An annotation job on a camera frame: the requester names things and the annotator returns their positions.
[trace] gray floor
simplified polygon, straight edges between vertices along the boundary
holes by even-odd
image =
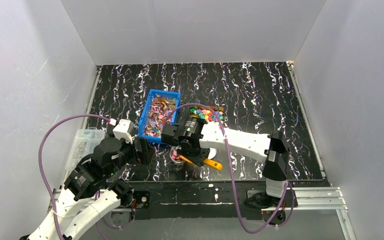
[[[261,222],[247,221],[254,230]],[[163,218],[137,220],[123,230],[114,230],[99,223],[109,240],[343,240],[344,235],[335,210],[297,210],[290,221],[276,230],[267,227],[257,234],[248,234],[237,218]],[[81,240],[103,239],[96,227]]]

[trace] blue plastic bin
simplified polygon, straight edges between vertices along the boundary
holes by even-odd
[[[152,100],[153,98],[156,98],[158,96],[162,98],[170,98],[170,99],[177,99],[175,103],[175,107],[177,108],[180,105],[180,92],[173,92],[173,91],[163,91],[163,90],[157,90],[157,89],[151,89],[148,94],[148,98],[146,99],[145,107],[143,108],[142,115],[140,116],[139,125],[138,125],[138,135],[139,137],[145,137],[149,143],[156,143],[156,144],[162,144],[161,137],[156,136],[148,136],[144,134],[145,127],[148,122],[148,113],[150,112]],[[173,113],[173,118],[171,119],[171,124],[176,123],[176,115],[177,111]]]

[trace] clear plastic container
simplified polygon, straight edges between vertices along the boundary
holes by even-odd
[[[94,148],[104,139],[102,129],[79,129],[75,134],[65,170],[72,171],[84,156],[94,152]]]

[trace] black marble tabletop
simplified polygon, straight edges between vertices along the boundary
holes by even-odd
[[[285,62],[177,63],[105,65],[99,76],[90,113],[136,124],[150,89],[181,93],[181,103],[223,106],[226,126],[249,133],[282,131],[290,148],[288,178],[322,179],[315,151],[296,91]],[[106,128],[101,120],[88,120],[88,127]],[[227,153],[217,150],[219,172],[208,166],[174,165],[170,147],[154,145],[149,165],[126,165],[114,178],[130,181],[225,181],[230,180]],[[263,179],[263,164],[231,153],[236,180]]]

